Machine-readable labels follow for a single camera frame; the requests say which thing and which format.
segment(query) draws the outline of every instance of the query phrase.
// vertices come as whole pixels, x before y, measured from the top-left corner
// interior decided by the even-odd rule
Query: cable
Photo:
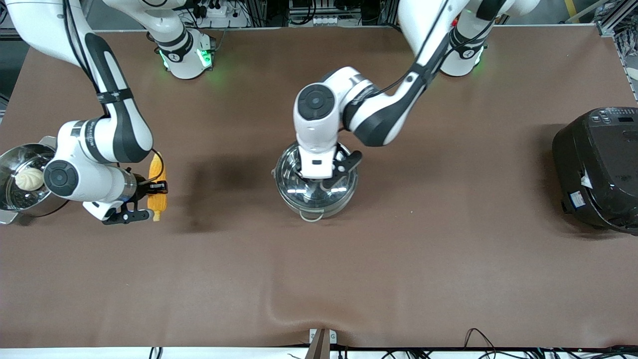
[[[497,355],[497,354],[501,354],[501,355],[509,356],[509,357],[511,357],[511,358],[515,358],[515,359],[530,359],[530,358],[525,358],[525,357],[523,357],[523,356],[517,356],[517,355],[513,355],[513,354],[510,354],[510,353],[506,353],[506,352],[504,352],[504,351],[498,351],[498,350],[494,350],[494,351],[492,351],[492,352],[485,353],[485,354],[481,355],[480,357],[478,357],[477,359],[483,359],[483,358],[486,358],[486,357],[488,357],[489,355],[491,355],[492,353],[494,353],[494,357],[495,357],[495,358],[496,358],[496,355]]]
[[[238,7],[238,8],[235,7],[235,6],[237,6],[237,0],[235,0],[235,6],[232,6],[230,4],[230,1],[227,1],[226,4],[229,5],[231,8],[233,8],[233,10],[240,10],[241,9],[241,7]]]
[[[67,199],[67,200],[66,200],[66,202],[62,203],[62,205],[61,205],[60,207],[56,208],[53,212],[49,212],[49,213],[47,213],[46,215],[33,216],[32,218],[42,218],[42,217],[46,217],[46,216],[52,215],[53,213],[55,213],[55,212],[57,212],[57,211],[59,211],[59,210],[63,209],[63,208],[64,208],[64,206],[66,206],[69,202],[70,202],[70,200],[69,200],[69,199]]]
[[[186,8],[186,11],[188,11],[188,14],[191,15],[191,19],[193,19],[193,25],[195,26],[195,29],[199,29],[199,25],[197,25],[197,19],[193,15],[193,12],[189,8]]]
[[[64,27],[66,30],[66,38],[69,42],[69,46],[71,47],[71,50],[73,51],[73,55],[75,56],[75,59],[78,62],[78,65],[80,66],[82,71],[84,71],[84,73],[87,75],[87,77],[91,81],[91,84],[93,85],[93,89],[95,90],[95,92],[100,93],[101,91],[98,87],[97,82],[95,81],[95,78],[93,77],[93,73],[89,66],[89,61],[87,59],[86,53],[84,52],[84,46],[82,45],[82,40],[80,39],[80,35],[78,33],[77,26],[75,24],[75,19],[73,18],[71,3],[68,0],[63,0],[63,10],[64,10],[63,17],[64,17]],[[74,42],[73,38],[71,38],[71,30],[73,30],[73,34],[75,35],[74,37],[76,42]],[[104,115],[108,116],[108,110],[106,105],[102,104],[101,106],[102,106],[102,111],[104,111]]]
[[[492,351],[494,352],[494,359],[496,359],[496,348],[494,347],[494,344],[492,344],[491,340],[489,340],[485,336],[485,334],[483,334],[483,332],[481,332],[478,328],[470,328],[470,330],[468,330],[468,332],[465,334],[465,342],[463,343],[463,349],[465,350],[468,347],[468,343],[470,341],[470,337],[472,336],[473,332],[478,332],[479,334],[481,334],[481,337],[483,337],[483,339],[485,340],[485,343],[487,343],[489,346],[492,347]],[[480,356],[478,359],[483,359],[488,354],[489,353],[486,351],[486,353]]]
[[[164,347],[152,347],[151,352],[149,353],[149,359],[153,358],[153,351],[155,350],[155,348],[158,348],[158,355],[155,357],[155,359],[161,359],[161,355],[164,352]]]
[[[246,7],[246,4],[244,4],[244,3],[240,2],[240,3],[239,3],[239,7],[241,7],[241,8],[242,8],[242,10],[244,10],[244,17],[246,18],[246,20],[248,20],[248,17],[247,17],[247,16],[250,16],[250,18],[253,20],[253,22],[256,22],[259,26],[261,26],[261,25],[260,25],[260,24],[261,24],[261,22],[265,22],[265,21],[266,21],[266,20],[264,20],[264,19],[261,19],[261,18],[258,18],[258,17],[254,17],[254,16],[250,13],[250,11],[248,11],[248,8]]]
[[[436,23],[438,22],[440,15],[441,15],[441,13],[439,13],[439,14],[438,14],[438,16],[437,16],[437,18],[436,18],[436,21],[434,22],[434,24],[435,24],[435,25],[436,25]],[[469,40],[467,40],[467,41],[465,41],[465,42],[463,42],[463,43],[460,43],[459,45],[457,45],[457,46],[455,46],[455,47],[452,47],[450,50],[448,50],[448,52],[446,52],[446,53],[443,55],[443,57],[442,57],[441,61],[439,62],[439,65],[438,65],[438,67],[437,67],[437,69],[436,69],[436,71],[435,71],[435,72],[438,72],[438,71],[441,69],[441,66],[443,66],[443,62],[445,62],[445,59],[447,59],[447,57],[448,57],[448,56],[450,56],[450,54],[451,54],[451,53],[453,53],[454,51],[456,51],[456,50],[460,49],[461,47],[464,47],[465,45],[467,45],[467,44],[469,44],[469,43],[471,43],[471,42],[475,41],[476,39],[480,38],[480,37],[481,37],[481,35],[483,35],[483,34],[484,34],[484,33],[485,33],[488,29],[490,29],[490,27],[492,26],[492,24],[493,24],[493,22],[494,22],[494,19],[495,19],[495,18],[496,18],[496,17],[494,17],[494,18],[492,19],[492,21],[490,21],[490,22],[487,24],[487,26],[486,26],[485,28],[483,28],[483,30],[481,30],[481,32],[479,32],[476,36],[474,36],[473,38],[471,38],[471,39],[469,39]],[[412,63],[412,65],[416,64],[416,63],[417,63],[417,61],[419,60],[419,57],[421,56],[421,53],[423,52],[423,49],[425,48],[425,45],[426,45],[426,43],[427,43],[427,40],[429,39],[429,37],[430,37],[430,35],[431,35],[431,33],[432,33],[432,30],[433,30],[433,29],[434,29],[434,26],[432,26],[432,29],[430,29],[430,32],[427,34],[427,37],[426,37],[425,41],[423,41],[423,45],[421,45],[421,49],[419,50],[419,53],[418,53],[418,54],[417,54],[417,56],[415,57],[415,60],[414,60],[414,62]],[[373,93],[370,93],[370,94],[367,96],[367,98],[374,97],[374,96],[377,96],[377,95],[380,95],[380,94],[382,94],[382,93],[387,92],[388,90],[392,89],[394,86],[398,85],[401,81],[403,81],[403,79],[405,79],[405,77],[406,77],[409,73],[410,73],[410,69],[408,69],[408,71],[406,71],[406,72],[403,74],[403,76],[401,76],[401,78],[399,78],[399,79],[398,79],[397,81],[395,81],[393,84],[391,84],[390,86],[388,86],[388,87],[384,88],[383,90],[375,91],[375,92],[373,92]]]
[[[431,359],[430,354],[432,354],[431,351],[426,353],[423,349],[408,349],[405,352],[408,354],[408,358],[412,355],[415,359]]]
[[[379,26],[390,26],[391,28],[395,29],[396,31],[399,31],[400,33],[403,34],[403,30],[401,30],[401,28],[395,24],[391,24],[389,22],[382,22],[381,24],[377,24]]]
[[[151,151],[155,152],[155,154],[159,157],[159,162],[161,163],[161,168],[159,170],[159,173],[157,176],[153,177],[153,178],[149,178],[146,181],[142,181],[140,183],[138,183],[138,185],[146,185],[148,183],[153,182],[154,180],[160,178],[160,176],[164,173],[164,158],[162,158],[162,156],[160,155],[159,152],[157,152],[154,148],[151,148]]]
[[[626,358],[625,355],[631,355],[638,358],[638,352],[635,352],[635,351],[615,351],[612,353],[603,353],[597,356],[592,356],[589,359],[604,359],[604,358],[611,358],[613,356],[620,356],[622,358]]]
[[[383,15],[384,12],[386,12],[388,10],[388,5],[390,4],[390,1],[386,1],[385,4],[383,4],[383,9],[381,9],[379,11],[379,15],[377,15],[376,17],[373,17],[372,19],[366,19],[366,21],[374,21],[376,20],[376,24],[379,24],[379,18],[381,17],[381,15]],[[361,14],[361,16],[359,17],[359,21],[357,22],[357,26],[359,26],[359,24],[362,24],[362,20],[363,20],[363,14]]]
[[[148,1],[146,1],[146,0],[142,0],[142,2],[144,2],[146,5],[150,6],[151,8],[159,8],[159,7],[161,7],[161,6],[166,5],[166,3],[168,2],[168,0],[164,0],[164,2],[163,2],[163,3],[161,3],[161,4],[159,4],[159,5],[153,5],[153,4],[150,4],[150,3],[149,3]]]
[[[217,52],[220,48],[221,48],[221,44],[224,42],[224,37],[226,37],[226,31],[228,31],[228,28],[230,27],[230,20],[228,21],[228,26],[226,28],[224,28],[224,33],[221,34],[221,39],[219,39],[219,46],[215,46],[215,52]]]
[[[387,352],[384,356],[381,357],[381,359],[386,359],[388,356],[391,356],[392,359],[397,359],[396,356],[394,356],[393,351],[389,351]]]
[[[299,26],[299,25],[306,25],[308,22],[312,21],[312,19],[315,17],[315,15],[317,13],[317,1],[316,0],[308,0],[308,1],[309,1],[309,3],[308,3],[308,14],[306,15],[306,18],[302,22],[294,22],[294,21],[288,19],[288,23]],[[311,10],[312,7],[314,7],[314,10],[313,10],[313,14],[311,16],[310,15],[310,10]]]
[[[421,53],[423,52],[423,49],[426,47],[427,41],[430,39],[430,36],[432,35],[432,33],[434,32],[434,28],[436,27],[436,25],[438,24],[439,20],[441,19],[441,16],[443,15],[443,11],[445,10],[445,8],[447,7],[447,3],[448,1],[446,1],[443,6],[441,6],[441,8],[439,9],[438,14],[436,14],[436,19],[434,20],[432,27],[430,28],[430,31],[427,33],[426,35],[426,39],[423,40],[423,44],[421,45],[421,48],[419,49],[419,53],[415,56],[414,62],[412,63],[412,66],[414,66],[414,64],[417,63],[417,61],[419,60],[419,57],[421,56]],[[403,81],[403,79],[405,79],[406,76],[408,76],[408,74],[411,72],[411,68],[412,66],[408,69],[408,71],[406,71],[403,76],[401,76],[397,81],[394,81],[393,84],[391,84],[390,86],[384,88],[383,90],[380,91],[374,91],[372,93],[370,93],[369,95],[366,96],[366,98],[371,98],[377,95],[380,95],[382,93],[386,93],[389,89],[393,88],[394,86],[398,85],[401,81]]]

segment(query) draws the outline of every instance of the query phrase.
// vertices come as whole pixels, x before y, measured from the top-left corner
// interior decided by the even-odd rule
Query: yellow corn
[[[155,154],[149,166],[149,178],[157,176],[161,171],[160,157]],[[164,172],[156,181],[166,181],[166,163],[164,163]],[[162,211],[166,210],[167,198],[165,194],[149,194],[147,206],[153,211],[153,222],[159,222]]]

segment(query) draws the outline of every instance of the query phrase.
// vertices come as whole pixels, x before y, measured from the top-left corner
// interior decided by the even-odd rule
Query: white robotic arm
[[[186,29],[171,9],[186,0],[103,0],[139,22],[159,47],[167,69],[178,79],[192,79],[212,67],[214,43],[197,29]]]
[[[56,155],[44,171],[45,184],[60,197],[84,202],[98,219],[113,220],[117,208],[131,200],[137,204],[138,198],[153,191],[141,176],[112,165],[140,162],[153,145],[117,60],[87,24],[78,0],[7,0],[6,4],[24,41],[81,67],[105,108],[100,118],[71,121],[60,128]],[[115,222],[145,219],[144,213],[135,208],[126,220]]]
[[[317,180],[343,175],[333,162],[341,126],[366,146],[390,143],[441,66],[452,75],[469,73],[496,16],[513,7],[517,15],[522,15],[537,3],[538,0],[401,0],[399,21],[415,61],[392,96],[379,91],[351,67],[329,73],[297,95],[293,120],[301,176]],[[463,30],[450,32],[459,13],[457,28]],[[360,153],[353,154],[360,159]]]

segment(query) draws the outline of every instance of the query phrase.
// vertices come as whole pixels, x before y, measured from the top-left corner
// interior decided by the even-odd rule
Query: metal bowl
[[[340,148],[337,160],[350,154],[345,146],[340,145]],[[332,188],[324,188],[320,179],[301,178],[300,170],[299,145],[295,142],[283,152],[272,174],[288,207],[308,222],[316,222],[341,211],[352,198],[359,180],[355,168]]]
[[[54,148],[55,139],[45,137],[40,143],[23,144],[0,156],[0,223],[9,224],[18,214],[31,217],[47,215],[66,202],[45,185],[37,190],[25,191],[15,184],[17,174],[27,168],[44,171],[56,154]]]

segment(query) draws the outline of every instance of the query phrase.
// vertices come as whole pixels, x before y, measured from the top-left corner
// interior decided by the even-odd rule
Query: table
[[[475,71],[438,76],[390,146],[342,133],[364,153],[359,187],[315,224],[271,177],[295,96],[346,65],[390,84],[413,59],[401,34],[229,31],[190,81],[143,33],[103,36],[167,162],[169,208],[104,226],[73,203],[2,227],[1,347],[280,346],[316,327],[350,346],[460,346],[474,326],[496,346],[638,340],[638,241],[562,214],[550,154],[582,113],[635,105],[595,27],[497,27]],[[78,68],[31,51],[0,150],[99,114]]]

